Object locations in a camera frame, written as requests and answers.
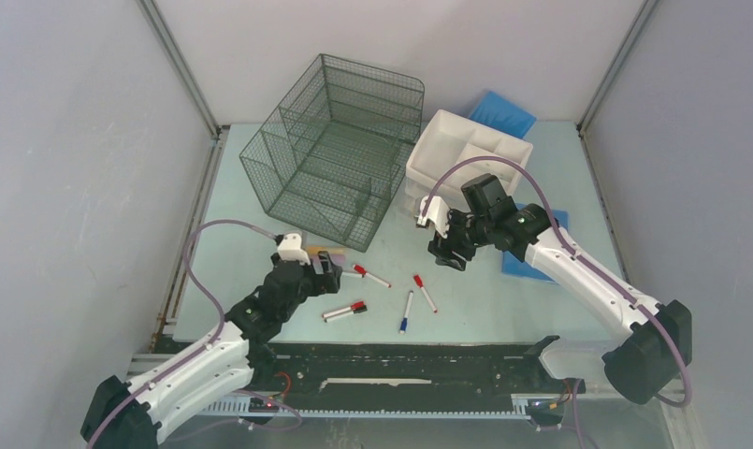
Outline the white plastic drawer organizer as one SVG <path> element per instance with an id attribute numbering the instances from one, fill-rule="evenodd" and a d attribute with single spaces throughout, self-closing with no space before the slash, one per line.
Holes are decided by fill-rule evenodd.
<path id="1" fill-rule="evenodd" d="M 533 145 L 486 125 L 440 109 L 417 140 L 406 163 L 406 183 L 400 206 L 413 215 L 419 201 L 451 167 L 474 157 L 498 156 L 525 167 Z M 447 178 L 437 191 L 453 209 L 469 207 L 461 192 L 463 183 L 482 174 L 493 174 L 507 194 L 512 194 L 522 175 L 513 167 L 493 161 L 470 163 Z"/>

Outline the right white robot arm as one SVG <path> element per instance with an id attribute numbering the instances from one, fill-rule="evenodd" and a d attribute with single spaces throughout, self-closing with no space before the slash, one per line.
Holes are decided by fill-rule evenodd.
<path id="1" fill-rule="evenodd" d="M 509 253 L 565 288 L 610 336 L 596 345 L 607 382 L 623 398 L 646 404 L 692 361 L 692 314 L 681 302 L 662 304 L 595 261 L 544 207 L 518 207 L 498 178 L 464 183 L 468 210 L 448 207 L 438 195 L 418 204 L 417 224 L 434 228 L 428 251 L 459 271 L 480 248 Z"/>

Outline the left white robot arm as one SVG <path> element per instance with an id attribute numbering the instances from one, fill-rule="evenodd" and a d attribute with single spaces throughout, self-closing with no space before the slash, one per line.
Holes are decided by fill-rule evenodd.
<path id="1" fill-rule="evenodd" d="M 284 261 L 223 316 L 203 339 L 128 381 L 110 376 L 95 390 L 80 428 L 90 448 L 156 448 L 186 421 L 228 393 L 264 389 L 275 377 L 267 344 L 310 297 L 336 294 L 342 267 Z"/>

